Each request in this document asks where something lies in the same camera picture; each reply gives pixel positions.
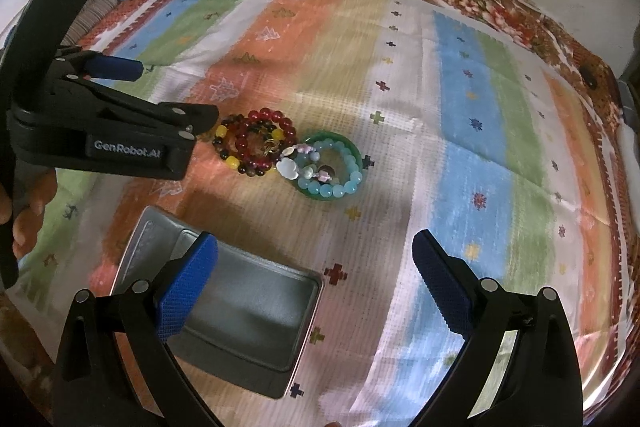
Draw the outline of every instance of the finger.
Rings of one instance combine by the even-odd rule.
[[[35,214],[42,214],[44,207],[56,195],[58,191],[58,179],[56,170],[50,169],[39,176],[29,191],[29,206]]]
[[[29,207],[25,208],[14,220],[14,239],[15,242],[25,248],[26,253],[33,250],[38,232],[42,228],[44,216],[43,214],[35,214]]]
[[[7,196],[4,187],[0,185],[0,225],[4,225],[12,214],[11,198]]]
[[[38,240],[38,236],[36,236],[32,241],[28,242],[26,245],[18,245],[17,241],[14,241],[14,255],[15,258],[20,261],[25,255],[27,255],[31,250],[36,247],[36,242]]]

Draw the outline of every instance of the silver tin container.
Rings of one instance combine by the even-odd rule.
[[[131,235],[111,294],[152,280],[185,254],[195,230],[154,206]],[[267,261],[218,241],[218,263],[173,354],[222,380],[270,398],[289,390],[318,308],[322,276]]]

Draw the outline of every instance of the bed sheet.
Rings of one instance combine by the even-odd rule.
[[[353,196],[312,201],[273,172],[229,170],[211,134],[180,182],[59,171],[12,294],[52,356],[73,294],[108,293],[136,220],[157,204],[226,243],[325,274],[284,399],[183,364],[229,427],[265,416],[279,426],[410,422],[462,345],[412,264],[421,229],[508,290],[555,287],[585,397],[601,393],[630,327],[624,174],[610,122],[512,35],[423,0],[128,0],[82,44],[142,61],[136,83],[99,82],[152,102],[214,103],[221,115],[268,106],[300,135],[343,134],[366,175]],[[507,336],[476,410],[512,345]]]

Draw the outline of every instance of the bracelet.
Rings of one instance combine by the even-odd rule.
[[[328,165],[330,161],[325,159],[321,162],[323,151],[333,152],[334,160],[341,159],[344,184],[337,175],[337,169]],[[344,136],[329,132],[318,133],[305,143],[285,148],[276,169],[286,179],[297,180],[298,190],[319,200],[354,194],[363,178],[362,158],[356,146]]]
[[[252,178],[264,176],[282,151],[297,141],[293,122],[280,111],[263,107],[249,111],[247,117],[225,118],[216,128],[213,147],[230,168]]]

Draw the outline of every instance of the blue gripper pad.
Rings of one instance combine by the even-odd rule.
[[[183,257],[165,265],[169,270],[162,269],[159,277],[172,273],[171,263],[181,264],[177,265],[175,277],[161,281],[161,287],[154,294],[156,333],[164,343],[170,336],[180,333],[217,261],[218,241],[210,233],[203,232]]]
[[[84,70],[94,78],[135,82],[142,76],[145,67],[139,60],[95,55],[84,63]]]
[[[422,230],[415,235],[412,250],[415,266],[447,326],[465,340],[468,339],[474,327],[474,301],[472,289],[465,283],[473,284],[473,279],[478,279],[462,259],[447,255],[429,230]]]

